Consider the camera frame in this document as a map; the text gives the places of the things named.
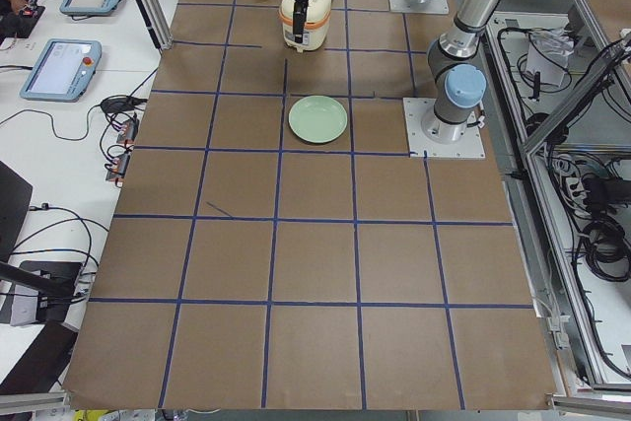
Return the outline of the cream rice cooker orange handle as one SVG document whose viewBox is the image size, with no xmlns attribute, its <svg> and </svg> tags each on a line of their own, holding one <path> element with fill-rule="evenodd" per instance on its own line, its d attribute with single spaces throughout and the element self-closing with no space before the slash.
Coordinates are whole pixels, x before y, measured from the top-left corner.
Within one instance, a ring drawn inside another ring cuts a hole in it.
<svg viewBox="0 0 631 421">
<path fill-rule="evenodd" d="M 288 46 L 299 52 L 319 49 L 325 40 L 329 29 L 332 0 L 310 0 L 307 9 L 303 41 L 296 42 L 293 34 L 294 0 L 282 0 L 279 7 L 279 17 L 283 29 L 283 37 Z"/>
</svg>

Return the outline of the green plate table centre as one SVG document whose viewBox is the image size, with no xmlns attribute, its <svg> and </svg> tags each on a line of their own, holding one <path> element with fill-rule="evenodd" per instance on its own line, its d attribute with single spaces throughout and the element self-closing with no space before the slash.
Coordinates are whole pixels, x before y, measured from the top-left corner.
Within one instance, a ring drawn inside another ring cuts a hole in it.
<svg viewBox="0 0 631 421">
<path fill-rule="evenodd" d="M 327 96 L 308 96 L 296 101 L 289 112 L 291 130 L 300 139 L 324 144 L 345 131 L 348 114 L 343 105 Z"/>
</svg>

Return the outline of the lower blue teach pendant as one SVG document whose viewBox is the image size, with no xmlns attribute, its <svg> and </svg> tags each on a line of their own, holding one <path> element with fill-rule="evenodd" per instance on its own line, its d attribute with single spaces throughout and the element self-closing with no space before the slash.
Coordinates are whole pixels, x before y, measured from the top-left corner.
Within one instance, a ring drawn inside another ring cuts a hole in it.
<svg viewBox="0 0 631 421">
<path fill-rule="evenodd" d="M 29 101 L 76 102 L 86 92 L 102 58 L 102 45 L 95 40 L 49 40 L 20 97 Z"/>
</svg>

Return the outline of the black laptop corner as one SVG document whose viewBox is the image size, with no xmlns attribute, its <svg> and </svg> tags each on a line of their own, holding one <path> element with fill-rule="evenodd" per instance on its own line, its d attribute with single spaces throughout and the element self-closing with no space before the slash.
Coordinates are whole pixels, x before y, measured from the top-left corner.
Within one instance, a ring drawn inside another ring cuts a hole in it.
<svg viewBox="0 0 631 421">
<path fill-rule="evenodd" d="M 29 212 L 33 187 L 4 163 L 0 179 L 1 261 L 7 262 Z"/>
</svg>

